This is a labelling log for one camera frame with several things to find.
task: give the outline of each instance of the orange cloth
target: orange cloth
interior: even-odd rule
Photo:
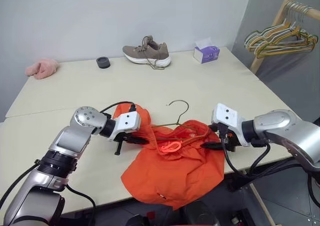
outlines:
[[[128,112],[129,107],[129,104],[118,105],[114,117]],[[207,141],[220,141],[207,125],[190,120],[183,124],[189,128],[152,128],[148,111],[137,104],[136,108],[141,117],[141,126],[133,134],[146,138],[149,144],[143,145],[141,152],[121,176],[123,184],[134,198],[177,209],[205,195],[223,180],[224,152],[201,147]],[[187,139],[157,141],[156,138]],[[178,151],[159,150],[173,141],[181,141]]]

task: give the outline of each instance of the metal hanger hook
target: metal hanger hook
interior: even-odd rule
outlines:
[[[184,115],[189,110],[189,103],[184,101],[184,100],[174,100],[174,101],[170,102],[169,104],[166,104],[166,106],[170,106],[174,102],[184,102],[184,103],[186,103],[186,110],[184,112],[182,112],[182,114],[179,115],[178,121],[176,122],[177,124],[179,124],[181,116]]]

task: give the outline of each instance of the white table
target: white table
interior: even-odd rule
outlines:
[[[69,124],[75,108],[89,105],[101,109],[130,100],[147,108],[153,123],[162,124],[176,121],[185,109],[183,103],[165,106],[175,99],[190,104],[181,121],[196,119],[207,124],[218,102],[238,110],[247,119],[272,109],[289,109],[226,48],[221,48],[217,61],[203,65],[193,58],[192,52],[173,53],[172,65],[163,71],[132,64],[125,58],[111,59],[111,67],[104,70],[94,60],[62,63],[47,79],[29,78],[8,111],[0,131],[0,195],[35,159],[45,154],[58,132]],[[70,176],[70,185],[90,195],[97,205],[131,196],[120,176],[141,147],[124,144],[121,155],[115,156],[116,146],[101,136],[93,136],[77,170]],[[240,169],[249,167],[262,151],[239,147],[236,153],[229,154]],[[262,163],[288,156],[284,147],[273,145]],[[231,169],[225,165],[224,171],[229,173]],[[91,206],[86,199],[67,190],[62,194],[66,197],[64,212]]]

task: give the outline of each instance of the shoelace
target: shoelace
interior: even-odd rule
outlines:
[[[143,37],[141,46],[136,47],[137,51],[138,51],[138,52],[142,52],[142,53],[144,54],[144,57],[145,57],[146,60],[148,61],[148,65],[150,65],[152,69],[154,69],[154,70],[164,70],[164,69],[167,68],[169,65],[167,65],[167,66],[165,66],[165,67],[159,67],[159,66],[156,65],[157,61],[160,59],[160,52],[159,52],[159,50],[157,50],[157,52],[158,52],[158,58],[154,61],[154,63],[152,63],[152,62],[148,59],[147,55],[145,54],[145,50],[146,50],[147,47],[148,47],[148,40],[147,40],[146,43],[145,43],[145,38],[149,38],[149,37],[148,37],[148,36]]]

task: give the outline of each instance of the white shoe sole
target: white shoe sole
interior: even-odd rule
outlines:
[[[132,61],[134,63],[138,63],[138,64],[149,64],[148,60],[145,59],[145,58],[133,58],[133,57],[130,57],[128,56],[126,53],[124,53],[125,57],[128,58],[129,61]],[[153,64],[155,64],[157,67],[166,67],[167,65],[170,64],[171,62],[171,57],[168,56],[167,58],[165,59],[162,59],[162,60],[156,60],[156,59],[149,59],[149,61]]]

